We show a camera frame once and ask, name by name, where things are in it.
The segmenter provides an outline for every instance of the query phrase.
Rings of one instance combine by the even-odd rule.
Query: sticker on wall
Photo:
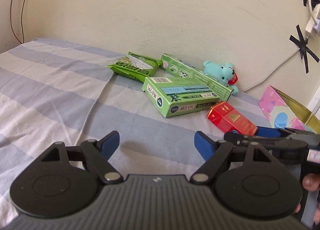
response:
[[[307,52],[313,57],[313,59],[319,63],[319,58],[316,56],[315,53],[313,53],[308,47],[308,39],[304,40],[301,29],[299,27],[299,25],[296,27],[297,28],[297,32],[299,35],[299,39],[296,39],[294,36],[290,37],[290,41],[292,41],[293,43],[295,43],[299,49],[300,49],[300,55],[301,55],[301,59],[304,60],[304,64],[306,67],[306,74],[309,72],[309,67],[308,67],[308,58],[307,58]]]

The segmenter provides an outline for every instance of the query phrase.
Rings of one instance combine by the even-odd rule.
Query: finger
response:
[[[300,211],[300,209],[301,209],[301,205],[299,204],[294,212],[298,213]]]
[[[313,217],[313,221],[315,222],[316,225],[319,224],[319,222],[320,222],[320,209],[319,209],[319,206],[318,206],[318,208],[317,208],[317,210],[315,212],[315,215]]]
[[[320,174],[308,174],[303,178],[302,186],[308,191],[316,191],[320,185]]]

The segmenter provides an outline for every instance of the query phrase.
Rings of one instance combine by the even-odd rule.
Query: cream wall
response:
[[[13,36],[10,26],[10,2],[11,0],[0,0],[0,53],[19,45],[19,42]],[[18,6],[19,0],[14,0],[12,7],[12,26],[19,34],[18,24]]]
[[[171,53],[201,67],[231,62],[244,90],[262,80],[297,47],[309,20],[302,0],[28,0],[28,40],[55,37],[126,54],[159,58]],[[320,57],[319,38],[309,43]],[[320,64],[299,54],[265,83],[249,90],[259,98],[268,85],[307,105],[319,86]]]

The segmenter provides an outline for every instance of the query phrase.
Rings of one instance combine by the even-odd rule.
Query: green medicine box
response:
[[[194,78],[146,77],[142,90],[164,117],[206,110],[219,100]]]
[[[217,94],[221,100],[227,101],[231,95],[233,88],[220,83],[215,78],[211,77],[207,73],[200,69],[177,59],[169,54],[162,54],[161,57],[162,65],[161,69],[173,75],[174,77],[183,78],[195,78],[203,84],[206,84],[212,92]]]

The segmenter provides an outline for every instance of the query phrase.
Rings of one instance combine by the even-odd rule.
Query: bed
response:
[[[142,83],[106,68],[122,54],[56,39],[35,39],[0,54],[0,229],[17,215],[14,178],[55,141],[78,145],[120,133],[110,163],[127,174],[186,174],[204,160],[194,147],[198,130],[223,133],[206,111],[164,118]],[[156,76],[169,76],[159,70]],[[269,126],[258,100],[240,92],[229,101],[258,126]]]

